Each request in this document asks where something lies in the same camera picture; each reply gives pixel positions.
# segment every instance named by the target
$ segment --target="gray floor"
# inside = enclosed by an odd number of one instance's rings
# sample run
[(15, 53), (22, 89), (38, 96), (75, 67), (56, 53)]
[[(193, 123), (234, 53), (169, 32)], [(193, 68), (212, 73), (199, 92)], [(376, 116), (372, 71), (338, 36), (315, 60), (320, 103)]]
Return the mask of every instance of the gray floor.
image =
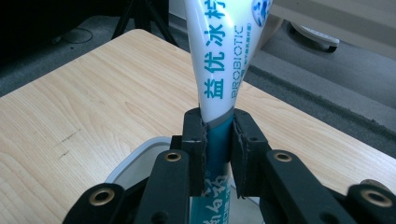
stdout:
[[(59, 43), (0, 68), (0, 95), (105, 44), (117, 21), (89, 18)], [(171, 25), (177, 43), (189, 51), (183, 21), (172, 17)], [(344, 42), (327, 53), (326, 46), (291, 35), (289, 26), (285, 21), (256, 54), (245, 81), (396, 158), (396, 62)], [(133, 27), (130, 22), (127, 29)], [(161, 36), (155, 26), (153, 33)]]

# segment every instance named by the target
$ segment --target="mounting hole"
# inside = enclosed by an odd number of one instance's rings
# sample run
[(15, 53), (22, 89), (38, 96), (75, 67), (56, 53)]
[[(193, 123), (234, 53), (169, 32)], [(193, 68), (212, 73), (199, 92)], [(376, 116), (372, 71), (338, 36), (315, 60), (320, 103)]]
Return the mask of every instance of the mounting hole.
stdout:
[(276, 153), (274, 157), (279, 161), (284, 161), (284, 162), (291, 161), (291, 156), (283, 152)]
[(168, 214), (165, 212), (156, 212), (151, 216), (151, 223), (164, 224), (168, 221)]
[(176, 152), (170, 152), (165, 155), (165, 159), (167, 161), (179, 161), (181, 159), (181, 155)]
[(375, 204), (380, 207), (392, 207), (393, 203), (390, 198), (386, 195), (372, 190), (372, 189), (364, 189), (361, 191), (361, 196), (367, 200), (367, 202)]
[(113, 189), (104, 188), (98, 189), (90, 197), (90, 204), (93, 206), (101, 206), (113, 200), (115, 192)]
[(338, 224), (338, 223), (340, 223), (338, 221), (338, 218), (335, 215), (330, 214), (330, 213), (321, 213), (319, 215), (319, 217), (320, 217), (320, 220), (322, 220), (326, 224)]

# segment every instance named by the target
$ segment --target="wooden table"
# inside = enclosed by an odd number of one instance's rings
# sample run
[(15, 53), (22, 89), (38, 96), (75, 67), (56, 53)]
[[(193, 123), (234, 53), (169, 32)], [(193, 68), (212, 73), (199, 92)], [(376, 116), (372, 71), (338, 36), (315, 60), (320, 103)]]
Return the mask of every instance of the wooden table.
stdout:
[[(272, 148), (345, 193), (366, 178), (396, 192), (396, 160), (247, 83), (237, 106)], [(190, 54), (134, 30), (0, 99), (1, 223), (60, 223), (131, 151), (181, 134), (196, 107)]]

